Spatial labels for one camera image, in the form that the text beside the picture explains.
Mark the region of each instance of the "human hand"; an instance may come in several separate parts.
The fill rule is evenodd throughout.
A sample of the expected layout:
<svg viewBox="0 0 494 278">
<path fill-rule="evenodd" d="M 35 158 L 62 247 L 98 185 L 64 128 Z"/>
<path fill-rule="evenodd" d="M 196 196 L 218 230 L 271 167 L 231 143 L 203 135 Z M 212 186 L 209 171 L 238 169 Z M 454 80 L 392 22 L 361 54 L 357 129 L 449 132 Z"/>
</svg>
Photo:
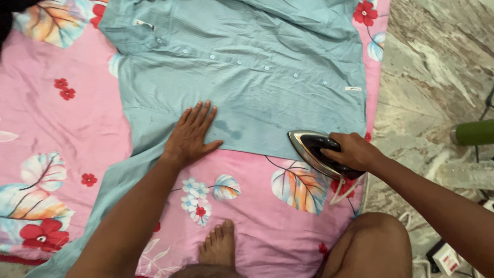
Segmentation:
<svg viewBox="0 0 494 278">
<path fill-rule="evenodd" d="M 321 148 L 328 158 L 359 171 L 371 171 L 371 166 L 386 158 L 376 147 L 367 142 L 358 133 L 331 133 L 329 138 L 341 146 L 341 152 Z"/>
<path fill-rule="evenodd" d="M 223 144 L 223 141 L 204 144 L 204 137 L 216 115 L 216 106 L 209 108 L 211 102 L 199 101 L 192 109 L 187 108 L 171 132 L 170 138 L 165 143 L 165 150 L 159 161 L 168 161 L 181 169 L 193 164 L 207 154 L 213 152 Z"/>
</svg>

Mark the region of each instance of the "pink bedsheet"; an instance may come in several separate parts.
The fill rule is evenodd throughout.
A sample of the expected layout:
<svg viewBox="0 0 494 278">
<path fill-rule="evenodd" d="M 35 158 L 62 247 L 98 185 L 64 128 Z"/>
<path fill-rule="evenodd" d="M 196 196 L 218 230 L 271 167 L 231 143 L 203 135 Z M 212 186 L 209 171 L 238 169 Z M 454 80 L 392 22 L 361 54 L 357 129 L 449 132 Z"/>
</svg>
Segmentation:
<svg viewBox="0 0 494 278">
<path fill-rule="evenodd" d="M 369 136 L 389 11 L 389 0 L 372 2 L 378 17 L 370 23 L 356 14 L 353 21 L 364 45 Z M 39 9 L 18 15 L 17 30 L 4 44 L 0 65 L 0 251 L 27 259 L 49 258 L 83 234 L 104 172 L 131 152 L 114 76 L 119 55 L 93 26 L 101 18 L 104 1 L 40 5 L 42 12 L 58 12 L 54 15 L 66 21 L 42 17 L 36 24 Z M 287 177 L 293 180 L 287 186 L 295 186 L 300 179 L 286 170 L 294 165 L 303 166 L 219 150 L 184 170 L 136 273 L 166 277 L 184 263 L 197 261 L 199 242 L 214 225 L 231 218 L 237 225 L 237 265 L 244 274 L 262 277 L 277 271 L 277 276 L 308 277 L 354 217 L 362 187 L 348 200 L 329 206 L 334 187 L 309 171 L 323 191 L 324 208 L 295 204 L 290 197 L 276 196 L 285 181 L 275 178 Z M 238 186 L 241 194 L 213 194 L 211 188 L 204 199 L 187 199 L 182 189 L 221 182 Z M 205 210 L 202 218 L 187 209 L 196 202 Z M 261 205 L 268 209 L 259 210 Z M 289 267 L 293 265 L 298 265 L 296 273 Z"/>
</svg>

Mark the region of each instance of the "person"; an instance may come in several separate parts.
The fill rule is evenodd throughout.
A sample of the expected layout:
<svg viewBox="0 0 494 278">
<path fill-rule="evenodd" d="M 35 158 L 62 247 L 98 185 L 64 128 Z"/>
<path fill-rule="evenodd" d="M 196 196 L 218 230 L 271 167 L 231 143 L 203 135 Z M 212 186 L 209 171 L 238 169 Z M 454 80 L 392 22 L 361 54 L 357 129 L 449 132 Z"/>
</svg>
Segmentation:
<svg viewBox="0 0 494 278">
<path fill-rule="evenodd" d="M 216 150 L 221 140 L 204 144 L 217 108 L 199 102 L 178 120 L 152 169 L 103 219 L 67 278 L 133 277 L 139 257 L 152 236 L 179 172 Z M 465 260 L 487 278 L 494 277 L 494 214 L 435 184 L 383 155 L 357 133 L 331 133 L 341 152 L 322 153 L 367 171 L 400 194 Z M 199 263 L 173 278 L 242 278 L 235 269 L 235 226 L 218 223 L 198 246 Z M 358 216 L 333 247 L 316 278 L 411 278 L 408 233 L 396 218 L 383 213 Z"/>
</svg>

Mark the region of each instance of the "bare foot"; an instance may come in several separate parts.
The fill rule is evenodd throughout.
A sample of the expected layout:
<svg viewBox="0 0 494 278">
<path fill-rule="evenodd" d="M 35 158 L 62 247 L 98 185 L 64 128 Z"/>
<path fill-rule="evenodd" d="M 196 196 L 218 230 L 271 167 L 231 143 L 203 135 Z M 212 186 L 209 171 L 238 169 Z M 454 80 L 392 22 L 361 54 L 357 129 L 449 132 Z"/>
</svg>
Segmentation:
<svg viewBox="0 0 494 278">
<path fill-rule="evenodd" d="M 216 225 L 199 244 L 199 263 L 221 265 L 235 269 L 235 239 L 233 222 L 226 220 Z"/>
</svg>

